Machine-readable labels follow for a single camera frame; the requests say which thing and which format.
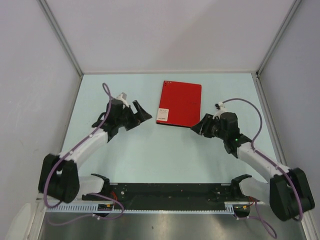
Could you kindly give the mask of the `red black folder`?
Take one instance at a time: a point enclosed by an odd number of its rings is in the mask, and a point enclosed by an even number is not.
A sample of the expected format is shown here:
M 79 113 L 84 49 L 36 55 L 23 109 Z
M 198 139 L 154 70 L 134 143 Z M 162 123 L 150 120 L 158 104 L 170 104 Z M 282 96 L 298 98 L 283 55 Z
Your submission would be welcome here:
M 200 121 L 202 86 L 196 83 L 165 80 L 156 123 L 190 128 Z

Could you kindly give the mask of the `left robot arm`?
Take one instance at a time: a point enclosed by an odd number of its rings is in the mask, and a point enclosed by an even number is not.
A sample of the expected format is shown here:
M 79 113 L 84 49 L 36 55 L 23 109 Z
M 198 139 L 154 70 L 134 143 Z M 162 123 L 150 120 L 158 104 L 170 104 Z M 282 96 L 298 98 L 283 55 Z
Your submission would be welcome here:
M 133 112 L 125 100 L 112 99 L 97 121 L 92 124 L 92 133 L 67 153 L 49 153 L 43 160 L 38 191 L 63 203 L 71 203 L 75 198 L 93 193 L 98 199 L 110 196 L 110 180 L 92 173 L 79 176 L 78 170 L 100 147 L 116 136 L 120 128 L 129 131 L 152 116 L 138 101 L 133 101 L 137 112 Z

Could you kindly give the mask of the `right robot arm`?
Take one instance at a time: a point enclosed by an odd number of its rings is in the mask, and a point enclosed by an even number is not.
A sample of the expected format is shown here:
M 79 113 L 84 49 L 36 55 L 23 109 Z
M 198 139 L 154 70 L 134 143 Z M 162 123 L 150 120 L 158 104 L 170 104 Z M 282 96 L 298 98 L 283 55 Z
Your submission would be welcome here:
M 220 116 L 206 114 L 191 130 L 206 138 L 219 138 L 228 154 L 247 163 L 264 179 L 243 177 L 230 188 L 231 196 L 242 201 L 251 196 L 268 205 L 281 221 L 293 219 L 315 208 L 315 201 L 305 172 L 289 168 L 265 159 L 265 154 L 252 148 L 252 140 L 242 134 L 235 113 L 224 112 Z

